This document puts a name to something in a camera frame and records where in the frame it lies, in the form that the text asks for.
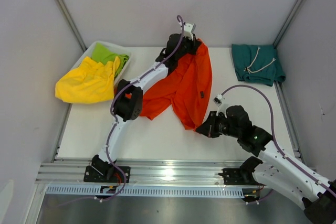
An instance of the drawstring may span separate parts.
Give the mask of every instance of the drawstring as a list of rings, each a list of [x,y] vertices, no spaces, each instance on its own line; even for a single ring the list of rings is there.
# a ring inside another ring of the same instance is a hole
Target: drawstring
[[[247,71],[248,73],[257,73],[257,72],[262,71],[264,68],[267,68],[267,67],[270,66],[274,61],[276,61],[276,59],[273,58],[272,61],[271,61],[269,64],[267,64],[266,66],[263,66],[263,67],[260,68],[259,70],[251,71],[251,70],[250,70],[250,67],[252,67],[253,63],[256,61],[256,59],[257,59],[257,57],[258,57],[258,54],[259,54],[259,50],[260,50],[260,47],[258,47],[256,56],[254,57],[252,63],[250,64],[250,66],[246,67],[246,68],[244,69],[244,71]]]

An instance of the orange cloth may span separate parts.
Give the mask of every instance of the orange cloth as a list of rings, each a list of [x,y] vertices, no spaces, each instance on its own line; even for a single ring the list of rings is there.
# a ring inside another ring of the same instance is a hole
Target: orange cloth
[[[196,129],[203,122],[212,85],[207,46],[202,43],[196,55],[186,54],[178,62],[169,76],[145,93],[140,115],[153,120],[171,104],[184,128]]]

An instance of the white table surface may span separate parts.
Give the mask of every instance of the white table surface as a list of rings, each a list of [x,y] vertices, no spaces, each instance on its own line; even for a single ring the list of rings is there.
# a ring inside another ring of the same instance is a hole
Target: white table surface
[[[134,57],[123,78],[138,76],[159,55],[162,48],[130,48]],[[205,119],[210,110],[217,110],[213,97],[238,82],[230,48],[209,48],[213,84]],[[280,145],[293,154],[288,131],[280,108],[275,87],[249,84],[260,89],[272,103],[275,115],[275,133]],[[242,105],[254,125],[271,132],[270,112],[266,101],[257,92],[236,88],[226,96],[229,105]],[[61,140],[58,158],[92,158],[106,142],[113,122],[111,101],[92,105],[73,104]],[[175,159],[187,161],[243,161],[251,154],[245,152],[236,139],[228,136],[207,138],[186,131],[170,106],[153,121],[139,117],[133,121],[121,140],[118,158]]]

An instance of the white plastic basket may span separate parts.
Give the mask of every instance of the white plastic basket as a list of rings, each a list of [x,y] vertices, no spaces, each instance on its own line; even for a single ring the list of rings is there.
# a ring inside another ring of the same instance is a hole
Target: white plastic basket
[[[129,56],[129,59],[126,62],[125,66],[122,68],[121,72],[119,73],[119,75],[114,80],[114,86],[115,86],[119,82],[122,74],[124,73],[125,69],[127,68],[128,64],[130,63],[130,61],[132,59],[132,56],[133,56],[132,52],[126,47],[121,47],[121,46],[118,46],[118,45],[115,45],[115,44],[112,44],[112,43],[109,43],[109,42],[97,40],[94,43],[92,43],[91,46],[84,52],[84,54],[77,60],[77,62],[72,67],[72,69],[78,67],[86,56],[88,56],[90,58],[92,57],[93,50],[96,47],[97,43],[101,43],[103,46],[107,47],[111,52],[115,52],[116,54],[119,54],[119,55],[128,55]]]

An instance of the yellow shirt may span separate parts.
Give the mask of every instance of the yellow shirt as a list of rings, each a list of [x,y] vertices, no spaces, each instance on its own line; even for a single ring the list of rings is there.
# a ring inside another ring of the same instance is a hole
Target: yellow shirt
[[[55,96],[68,103],[96,103],[114,97],[114,74],[120,59],[106,65],[85,57],[78,68],[70,70],[55,86]]]

